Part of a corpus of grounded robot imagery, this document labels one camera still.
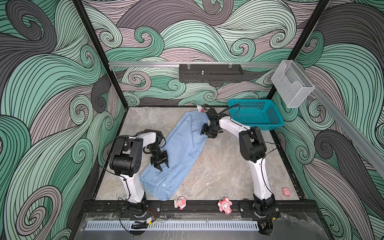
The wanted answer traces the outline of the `light blue long sleeve shirt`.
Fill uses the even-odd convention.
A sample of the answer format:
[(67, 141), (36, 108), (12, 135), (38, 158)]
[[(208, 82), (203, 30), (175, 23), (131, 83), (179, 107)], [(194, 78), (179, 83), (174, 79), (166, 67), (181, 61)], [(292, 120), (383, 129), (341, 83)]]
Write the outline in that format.
[(199, 111), (186, 112), (166, 137), (164, 150), (169, 165), (158, 170), (148, 164), (140, 175), (140, 182), (154, 198), (167, 201), (177, 192), (200, 156), (208, 137), (202, 135), (209, 119)]

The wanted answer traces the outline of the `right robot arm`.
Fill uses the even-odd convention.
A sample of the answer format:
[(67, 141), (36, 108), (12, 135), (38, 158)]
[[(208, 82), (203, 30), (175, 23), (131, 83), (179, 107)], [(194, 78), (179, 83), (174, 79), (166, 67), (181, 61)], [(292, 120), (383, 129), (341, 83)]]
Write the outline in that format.
[(209, 121), (202, 127), (201, 134), (214, 139), (223, 130), (233, 134), (239, 140), (240, 153), (250, 166), (254, 184), (254, 210), (256, 216), (263, 219), (273, 219), (280, 216), (275, 195), (270, 190), (266, 173), (265, 159), (267, 146), (258, 127), (249, 127), (235, 121), (226, 111), (217, 111), (208, 106), (202, 106)]

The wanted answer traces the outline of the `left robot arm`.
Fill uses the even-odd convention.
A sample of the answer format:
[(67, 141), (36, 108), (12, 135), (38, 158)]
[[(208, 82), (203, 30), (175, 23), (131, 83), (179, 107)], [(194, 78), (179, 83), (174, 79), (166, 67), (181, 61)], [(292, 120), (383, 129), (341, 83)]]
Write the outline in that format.
[(162, 171), (161, 164), (169, 166), (167, 151), (161, 146), (161, 143), (165, 142), (163, 133), (156, 130), (144, 130), (134, 136), (117, 137), (112, 150), (110, 169), (123, 182), (128, 210), (143, 214), (147, 211), (147, 197), (138, 175), (142, 155), (150, 154), (150, 165)]

